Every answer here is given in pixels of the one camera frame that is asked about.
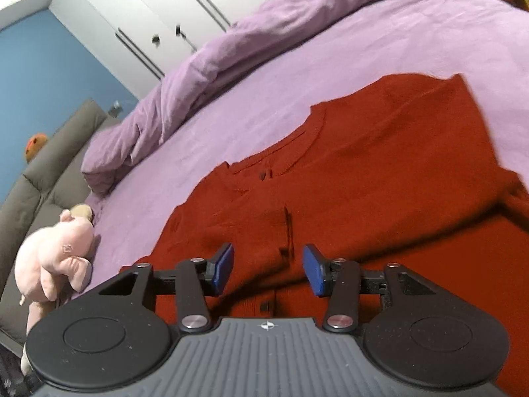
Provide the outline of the orange plush toy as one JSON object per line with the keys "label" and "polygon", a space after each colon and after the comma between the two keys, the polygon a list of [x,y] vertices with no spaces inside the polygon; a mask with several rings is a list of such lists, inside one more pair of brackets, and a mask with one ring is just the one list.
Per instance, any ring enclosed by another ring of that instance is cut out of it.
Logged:
{"label": "orange plush toy", "polygon": [[29,138],[24,150],[24,158],[26,162],[31,162],[47,142],[48,136],[43,133],[34,134]]}

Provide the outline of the purple duvet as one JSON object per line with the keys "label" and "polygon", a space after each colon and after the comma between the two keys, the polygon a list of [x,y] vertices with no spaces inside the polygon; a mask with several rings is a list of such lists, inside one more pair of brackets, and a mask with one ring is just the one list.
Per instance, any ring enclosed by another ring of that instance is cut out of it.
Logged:
{"label": "purple duvet", "polygon": [[119,125],[92,138],[81,166],[89,190],[105,196],[218,92],[374,1],[266,1],[170,71]]}

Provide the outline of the pink plush pig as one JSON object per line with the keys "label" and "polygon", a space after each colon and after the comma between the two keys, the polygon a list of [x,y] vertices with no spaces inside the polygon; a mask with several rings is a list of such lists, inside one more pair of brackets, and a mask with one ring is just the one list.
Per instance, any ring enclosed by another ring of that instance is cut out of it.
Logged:
{"label": "pink plush pig", "polygon": [[65,285],[80,293],[92,278],[92,208],[64,209],[58,223],[41,228],[21,244],[14,264],[20,303],[29,303],[26,331],[57,308]]}

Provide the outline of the grey upholstered headboard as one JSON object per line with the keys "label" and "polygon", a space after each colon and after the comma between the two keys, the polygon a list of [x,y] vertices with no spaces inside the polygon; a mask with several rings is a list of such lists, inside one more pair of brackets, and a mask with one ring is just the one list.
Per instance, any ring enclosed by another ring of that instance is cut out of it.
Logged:
{"label": "grey upholstered headboard", "polygon": [[117,123],[95,101],[83,102],[27,165],[1,205],[1,345],[17,356],[28,316],[14,281],[20,244],[58,222],[62,210],[84,202],[90,192],[81,172],[84,153],[93,134]]}

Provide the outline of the white wardrobe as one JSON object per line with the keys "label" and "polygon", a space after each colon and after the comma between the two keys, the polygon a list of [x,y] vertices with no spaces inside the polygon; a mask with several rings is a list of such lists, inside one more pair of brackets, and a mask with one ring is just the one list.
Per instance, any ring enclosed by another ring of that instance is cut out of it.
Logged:
{"label": "white wardrobe", "polygon": [[136,98],[266,0],[52,0],[49,9]]}

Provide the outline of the red knit cardigan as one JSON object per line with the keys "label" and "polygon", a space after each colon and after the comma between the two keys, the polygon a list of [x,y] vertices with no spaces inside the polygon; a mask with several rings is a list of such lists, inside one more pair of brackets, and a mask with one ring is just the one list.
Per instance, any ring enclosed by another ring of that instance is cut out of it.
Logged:
{"label": "red knit cardigan", "polygon": [[502,168],[460,75],[388,75],[312,106],[294,132],[204,177],[146,257],[159,270],[234,246],[214,316],[313,316],[304,245],[398,262],[508,329],[500,386],[528,393],[528,192]]}

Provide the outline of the purple bed sheet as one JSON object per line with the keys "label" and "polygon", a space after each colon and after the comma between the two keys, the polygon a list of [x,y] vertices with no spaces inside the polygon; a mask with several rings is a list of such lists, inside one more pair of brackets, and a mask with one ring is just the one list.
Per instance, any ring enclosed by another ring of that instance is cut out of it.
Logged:
{"label": "purple bed sheet", "polygon": [[380,0],[257,67],[192,114],[108,196],[92,284],[151,254],[174,208],[223,162],[259,153],[313,105],[392,73],[463,75],[501,163],[528,175],[528,14],[500,0]]}

